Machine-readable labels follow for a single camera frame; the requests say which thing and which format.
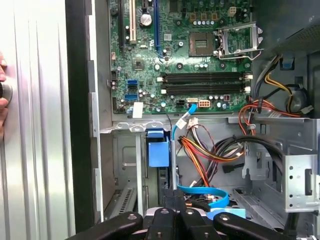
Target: green circuit board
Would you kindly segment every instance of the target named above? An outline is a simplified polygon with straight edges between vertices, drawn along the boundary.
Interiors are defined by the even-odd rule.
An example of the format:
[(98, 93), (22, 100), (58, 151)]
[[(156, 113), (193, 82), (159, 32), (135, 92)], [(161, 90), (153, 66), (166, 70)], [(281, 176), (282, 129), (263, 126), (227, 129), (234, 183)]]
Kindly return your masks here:
[[(247, 58), (219, 60), (212, 54), (219, 47), (215, 39), (217, 29), (250, 21), (250, 0), (225, 0), (222, 1), (224, 4), (220, 4), (219, 0), (152, 0), (144, 11), (144, 1), (136, 0), (134, 44), (126, 39), (130, 36), (130, 32), (126, 30), (130, 26), (130, 1), (132, 0), (110, 2), (111, 87), (115, 114), (132, 113), (134, 102), (143, 102), (144, 114), (183, 113), (189, 107), (190, 98), (197, 102), (204, 100), (206, 105), (201, 106), (205, 107), (199, 105), (197, 112), (206, 113), (236, 112), (246, 104), (248, 93), (244, 91), (188, 91), (194, 83), (183, 85), (183, 74), (192, 76), (201, 73), (251, 71), (251, 61)], [(158, 13), (155, 13), (156, 2)], [(229, 16), (230, 7), (236, 7), (237, 10), (233, 17)], [(241, 34), (231, 32), (228, 38), (229, 50), (248, 48), (250, 39), (248, 30)], [(163, 91), (166, 80), (163, 82), (160, 78), (164, 73), (182, 74), (183, 93), (170, 94)], [(134, 85), (128, 85), (128, 81), (132, 81)]]

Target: cpu socket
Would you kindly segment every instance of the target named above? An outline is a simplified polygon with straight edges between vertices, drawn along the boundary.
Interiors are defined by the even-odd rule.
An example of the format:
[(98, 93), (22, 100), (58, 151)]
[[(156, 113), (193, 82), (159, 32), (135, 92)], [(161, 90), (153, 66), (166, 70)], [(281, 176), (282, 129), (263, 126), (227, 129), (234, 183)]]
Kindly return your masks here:
[(189, 35), (189, 56), (205, 57), (214, 54), (214, 37), (211, 32), (191, 32)]

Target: hand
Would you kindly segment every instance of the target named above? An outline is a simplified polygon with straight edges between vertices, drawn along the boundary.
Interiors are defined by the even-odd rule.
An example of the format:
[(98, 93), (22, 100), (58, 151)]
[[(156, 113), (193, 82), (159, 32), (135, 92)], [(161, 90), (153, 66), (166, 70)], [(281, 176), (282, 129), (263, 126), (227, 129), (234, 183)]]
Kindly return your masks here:
[[(7, 63), (0, 52), (0, 82), (4, 82), (6, 80), (6, 70)], [(5, 98), (0, 98), (0, 140), (4, 138), (4, 122), (8, 115), (8, 100)]]

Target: ventilation slot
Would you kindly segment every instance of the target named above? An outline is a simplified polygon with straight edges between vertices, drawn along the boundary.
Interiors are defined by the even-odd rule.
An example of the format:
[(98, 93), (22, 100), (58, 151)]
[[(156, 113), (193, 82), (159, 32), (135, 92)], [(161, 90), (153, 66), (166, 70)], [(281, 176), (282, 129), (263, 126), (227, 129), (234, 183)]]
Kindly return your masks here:
[(123, 203), (122, 203), (122, 206), (120, 208), (119, 215), (123, 214), (125, 212), (125, 210), (127, 208), (127, 204), (128, 204), (129, 199), (131, 197), (131, 193), (132, 193), (132, 189), (128, 189), (128, 192), (126, 193), (125, 198), (124, 198)]

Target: sata port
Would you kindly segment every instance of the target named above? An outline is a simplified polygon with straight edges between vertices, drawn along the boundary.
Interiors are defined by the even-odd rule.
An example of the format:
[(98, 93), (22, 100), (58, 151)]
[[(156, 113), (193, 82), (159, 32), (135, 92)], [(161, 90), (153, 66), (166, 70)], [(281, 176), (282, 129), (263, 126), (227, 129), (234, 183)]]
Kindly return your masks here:
[(186, 99), (187, 103), (197, 103), (198, 102), (198, 98), (196, 97), (190, 97)]
[(211, 102), (209, 100), (200, 100), (198, 106), (199, 108), (210, 108)]

